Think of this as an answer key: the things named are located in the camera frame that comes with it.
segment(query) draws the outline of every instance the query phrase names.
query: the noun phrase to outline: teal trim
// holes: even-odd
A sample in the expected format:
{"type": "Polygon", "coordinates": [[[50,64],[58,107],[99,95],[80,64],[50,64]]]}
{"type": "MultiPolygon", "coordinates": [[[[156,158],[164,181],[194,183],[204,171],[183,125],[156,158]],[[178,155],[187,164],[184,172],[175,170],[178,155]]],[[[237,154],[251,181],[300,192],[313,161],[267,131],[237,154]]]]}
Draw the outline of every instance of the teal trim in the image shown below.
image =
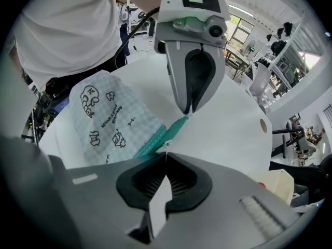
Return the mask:
{"type": "Polygon", "coordinates": [[[135,158],[145,156],[151,152],[151,149],[161,140],[161,138],[166,134],[166,126],[162,125],[158,131],[149,139],[149,141],[140,149],[140,151],[135,155],[135,158]]]}
{"type": "Polygon", "coordinates": [[[156,152],[156,150],[160,147],[162,147],[166,141],[172,140],[175,138],[176,134],[180,131],[184,123],[188,120],[187,116],[184,116],[180,118],[179,120],[175,121],[166,134],[160,139],[160,141],[157,142],[156,146],[151,150],[151,152],[156,152]]]}

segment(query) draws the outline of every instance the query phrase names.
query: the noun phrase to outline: cartoon drawing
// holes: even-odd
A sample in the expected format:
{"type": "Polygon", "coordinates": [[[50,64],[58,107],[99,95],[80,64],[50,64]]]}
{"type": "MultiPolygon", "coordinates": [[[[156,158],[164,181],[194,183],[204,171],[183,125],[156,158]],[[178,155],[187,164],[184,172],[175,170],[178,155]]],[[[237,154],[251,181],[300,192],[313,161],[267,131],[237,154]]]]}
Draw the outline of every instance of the cartoon drawing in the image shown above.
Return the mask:
{"type": "Polygon", "coordinates": [[[115,135],[113,136],[113,142],[116,147],[125,147],[126,140],[122,137],[122,134],[119,132],[118,129],[115,130],[115,135]]]}
{"type": "Polygon", "coordinates": [[[114,92],[109,92],[109,93],[106,93],[106,98],[109,100],[109,101],[111,101],[111,100],[114,100],[114,96],[115,96],[115,94],[114,94],[114,92]]]}
{"type": "Polygon", "coordinates": [[[86,86],[81,94],[82,107],[84,109],[84,112],[90,118],[92,118],[92,115],[94,115],[94,112],[91,110],[91,107],[94,107],[94,105],[97,102],[99,102],[98,97],[99,97],[98,90],[94,86],[86,86]]]}
{"type": "Polygon", "coordinates": [[[127,127],[128,127],[128,126],[131,126],[131,123],[135,120],[135,118],[136,118],[136,117],[134,117],[134,118],[130,118],[130,122],[127,124],[127,127]]]}
{"type": "Polygon", "coordinates": [[[100,140],[99,140],[99,132],[98,131],[92,131],[89,133],[90,137],[90,144],[92,146],[99,146],[100,140]]]}

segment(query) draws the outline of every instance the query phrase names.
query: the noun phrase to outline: desk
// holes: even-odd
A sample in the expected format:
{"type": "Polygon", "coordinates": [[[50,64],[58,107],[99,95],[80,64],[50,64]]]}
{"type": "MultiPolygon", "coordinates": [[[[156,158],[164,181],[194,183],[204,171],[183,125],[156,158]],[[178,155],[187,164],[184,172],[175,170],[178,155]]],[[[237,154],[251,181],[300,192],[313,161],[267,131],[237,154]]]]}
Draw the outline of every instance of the desk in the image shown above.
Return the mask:
{"type": "Polygon", "coordinates": [[[245,64],[249,65],[250,61],[248,60],[247,57],[243,56],[242,54],[239,53],[239,51],[237,51],[234,47],[227,45],[225,50],[227,51],[227,55],[225,57],[225,63],[226,61],[229,59],[230,55],[234,55],[236,58],[241,60],[241,64],[239,65],[239,67],[237,68],[237,70],[235,71],[234,77],[233,79],[235,79],[238,70],[240,70],[241,67],[243,67],[245,64]]]}
{"type": "MultiPolygon", "coordinates": [[[[120,77],[167,128],[183,117],[173,96],[166,56],[141,59],[112,74],[120,77]]],[[[39,142],[45,153],[62,158],[67,169],[86,165],[69,111],[69,107],[61,111],[39,142]]],[[[271,148],[270,121],[256,102],[225,76],[211,100],[184,124],[169,151],[248,173],[269,169],[271,148]]]]}

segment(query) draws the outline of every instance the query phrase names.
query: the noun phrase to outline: ceiling light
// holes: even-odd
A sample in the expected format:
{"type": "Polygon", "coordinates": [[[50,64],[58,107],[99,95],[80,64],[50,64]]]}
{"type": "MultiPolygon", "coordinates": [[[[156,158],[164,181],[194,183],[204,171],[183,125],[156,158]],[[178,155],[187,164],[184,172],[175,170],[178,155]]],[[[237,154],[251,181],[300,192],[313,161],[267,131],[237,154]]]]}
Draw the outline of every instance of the ceiling light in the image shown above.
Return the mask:
{"type": "Polygon", "coordinates": [[[247,11],[241,9],[241,8],[238,8],[238,7],[236,7],[236,6],[232,6],[232,5],[228,5],[228,6],[231,7],[231,8],[234,8],[234,9],[236,9],[236,10],[238,10],[238,11],[241,11],[241,12],[247,14],[248,16],[251,16],[252,18],[254,17],[253,14],[250,14],[249,12],[247,12],[247,11]]]}

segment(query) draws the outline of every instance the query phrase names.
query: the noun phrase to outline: light blue fabric bag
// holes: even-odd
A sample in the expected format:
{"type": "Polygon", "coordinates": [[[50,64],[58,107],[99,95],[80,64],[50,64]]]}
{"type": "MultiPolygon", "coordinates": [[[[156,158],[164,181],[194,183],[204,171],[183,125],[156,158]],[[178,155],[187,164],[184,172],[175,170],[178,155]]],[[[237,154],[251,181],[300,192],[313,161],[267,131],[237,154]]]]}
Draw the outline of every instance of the light blue fabric bag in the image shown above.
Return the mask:
{"type": "Polygon", "coordinates": [[[105,70],[84,79],[70,93],[70,111],[87,165],[114,163],[155,152],[171,140],[184,117],[167,132],[122,80],[105,70]]]}

